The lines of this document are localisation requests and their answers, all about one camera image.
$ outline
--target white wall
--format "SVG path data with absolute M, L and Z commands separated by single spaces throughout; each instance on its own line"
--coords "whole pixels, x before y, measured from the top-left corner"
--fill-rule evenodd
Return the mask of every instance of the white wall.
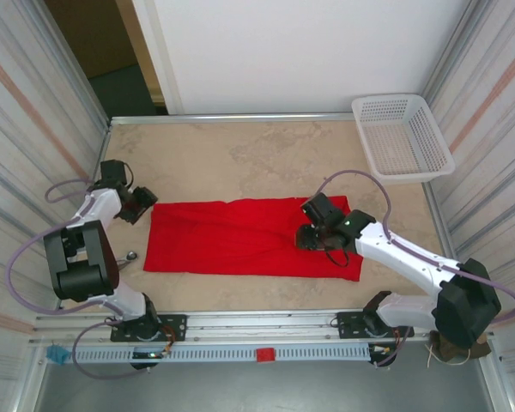
M 420 93 L 468 0 L 134 0 L 170 113 Z

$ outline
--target doorway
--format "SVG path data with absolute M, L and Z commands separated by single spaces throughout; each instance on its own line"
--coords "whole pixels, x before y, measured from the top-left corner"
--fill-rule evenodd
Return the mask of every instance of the doorway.
M 131 0 L 45 0 L 108 118 L 167 114 Z

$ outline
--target red tag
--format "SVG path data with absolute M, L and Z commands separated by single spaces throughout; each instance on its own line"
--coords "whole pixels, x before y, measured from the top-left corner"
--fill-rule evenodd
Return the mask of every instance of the red tag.
M 275 348 L 256 349 L 256 361 L 257 363 L 274 362 Z

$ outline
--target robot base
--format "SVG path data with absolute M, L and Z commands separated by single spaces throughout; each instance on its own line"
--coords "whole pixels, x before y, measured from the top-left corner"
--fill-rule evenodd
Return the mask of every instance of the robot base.
M 379 292 L 364 306 L 362 312 L 339 312 L 336 315 L 336 327 L 340 339 L 395 337 L 395 329 L 398 330 L 399 337 L 404 336 L 408 327 L 392 328 L 378 316 L 379 304 L 390 294 L 390 291 Z M 414 328 L 410 328 L 409 331 L 408 337 L 412 336 L 414 336 Z
M 171 337 L 166 335 L 163 326 L 169 326 L 173 330 L 176 342 L 185 340 L 187 315 L 158 315 L 158 322 L 158 331 L 150 337 L 140 337 L 141 334 L 137 334 L 134 328 L 126 327 L 125 323 L 119 324 L 112 328 L 111 342 L 169 342 Z

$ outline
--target blue clip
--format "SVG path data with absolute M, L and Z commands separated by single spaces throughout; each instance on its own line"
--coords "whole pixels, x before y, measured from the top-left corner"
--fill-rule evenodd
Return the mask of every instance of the blue clip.
M 47 347 L 45 357 L 50 361 L 54 361 L 58 365 L 64 365 L 64 363 L 70 358 L 70 352 L 56 344 Z

